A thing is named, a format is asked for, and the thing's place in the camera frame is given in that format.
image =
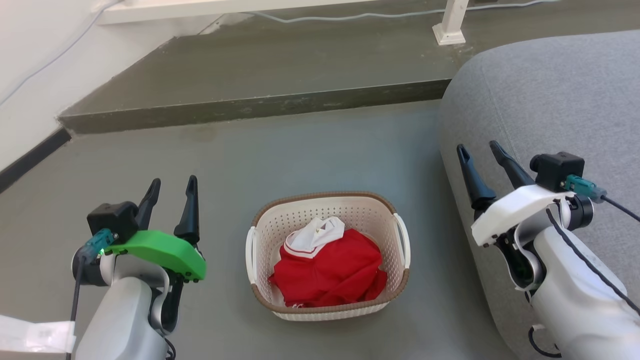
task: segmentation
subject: folded clothes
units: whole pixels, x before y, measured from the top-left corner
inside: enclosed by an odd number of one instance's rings
[[[281,260],[269,281],[278,286],[286,306],[352,304],[374,300],[385,289],[387,273],[379,269],[378,246],[354,229],[337,238],[340,227],[344,223],[338,218],[314,219],[280,247]]]

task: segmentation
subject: white cable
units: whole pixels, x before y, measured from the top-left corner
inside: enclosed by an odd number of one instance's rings
[[[495,8],[523,8],[525,6],[531,6],[540,3],[555,3],[561,0],[534,0],[529,1],[528,3],[522,4],[491,4],[491,5],[482,5],[482,6],[472,6],[467,8],[467,10],[485,10],[485,9],[495,9]],[[268,15],[262,12],[246,12],[251,15],[257,15],[261,17],[265,17],[267,19],[275,20],[277,22],[281,22],[282,24],[290,24],[292,22],[298,21],[308,21],[308,20],[319,20],[319,21],[347,21],[347,20],[355,20],[361,19],[363,17],[383,17],[386,19],[397,19],[400,17],[409,17],[409,16],[419,16],[419,15],[428,15],[430,13],[444,13],[444,9],[441,10],[429,10],[426,12],[415,12],[415,13],[401,13],[401,14],[384,14],[384,13],[361,13],[360,15],[355,16],[345,16],[345,17],[317,17],[317,16],[308,16],[308,17],[298,17],[295,19],[281,19],[279,17],[275,17],[272,15]]]
[[[113,5],[116,5],[117,3],[122,2],[123,0],[114,0],[108,4],[105,4],[103,7],[101,7],[97,13],[95,13],[95,15],[93,16],[93,19],[91,20],[91,22],[89,23],[89,25],[87,25],[87,27],[83,30],[83,32],[73,40],[73,42],[66,47],[64,50],[62,50],[60,52],[60,54],[56,55],[53,59],[49,60],[49,62],[47,62],[43,67],[40,67],[38,70],[30,73],[27,77],[25,77],[22,81],[20,81],[18,83],[18,85],[16,85],[13,89],[11,89],[6,96],[4,96],[2,98],[2,100],[0,100],[0,106],[4,105],[7,100],[9,100],[9,98],[11,96],[13,96],[18,90],[20,90],[20,88],[32,77],[36,76],[37,74],[39,74],[41,71],[43,71],[44,69],[46,69],[49,65],[53,64],[54,62],[56,62],[56,60],[60,59],[64,54],[67,53],[67,51],[69,51],[69,49],[71,49],[78,41],[80,41],[80,39],[82,39],[85,34],[87,34],[87,32],[89,32],[89,29],[91,29],[91,27],[95,24],[95,22],[98,20],[98,18],[100,17],[100,15],[102,15],[102,13],[104,12],[104,10],[107,10],[108,8],[112,7]]]

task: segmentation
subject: beige plastic basket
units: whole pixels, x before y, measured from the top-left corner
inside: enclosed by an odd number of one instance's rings
[[[287,235],[314,217],[339,217],[378,244],[387,285],[375,300],[356,304],[292,308],[284,305],[280,290],[268,281]],[[393,205],[375,193],[329,192],[280,199],[265,206],[246,236],[246,272],[258,301],[278,317],[292,321],[321,321],[375,313],[404,290],[409,279],[411,248],[402,218]]]

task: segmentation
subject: gray floor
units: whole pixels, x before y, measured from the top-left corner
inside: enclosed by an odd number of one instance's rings
[[[445,4],[379,0],[269,13],[285,19],[339,17],[421,12]],[[442,14],[292,24],[253,17],[210,35],[172,40],[73,105],[61,121],[77,133],[102,133],[153,127],[154,122],[178,125],[266,116],[264,112],[283,115],[287,105],[305,112],[319,92],[451,79],[473,55],[500,45],[639,29],[638,13],[637,0],[562,0],[469,11],[462,26],[467,43],[450,46],[438,46],[431,30]],[[247,101],[291,94],[305,95],[279,113]],[[353,97],[358,96],[324,101],[335,106]],[[118,120],[125,124],[112,125]]]
[[[437,106],[414,102],[77,138],[0,194],[0,313],[33,322],[66,319],[74,285],[69,263],[90,235],[86,214],[101,202],[137,202],[160,177],[151,228],[171,232],[195,174],[209,269],[204,282],[185,287],[171,336],[179,359],[513,359],[489,314],[440,159]],[[265,203],[328,190],[377,192],[396,206],[411,236],[411,278],[374,315],[286,322],[252,295],[244,237]],[[79,334],[103,294],[83,287]]]

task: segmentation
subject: gray sofa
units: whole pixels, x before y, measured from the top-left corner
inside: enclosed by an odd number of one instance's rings
[[[451,81],[441,103],[440,147],[496,326],[520,359],[546,359],[529,344],[537,323],[515,291],[495,247],[475,246],[473,212],[456,157],[464,143],[499,197],[512,190],[488,143],[523,167],[535,154],[567,151],[586,160],[584,177],[640,211],[640,31],[544,38],[478,54]],[[575,234],[640,302],[640,224],[608,204]],[[552,337],[538,343],[553,349]]]

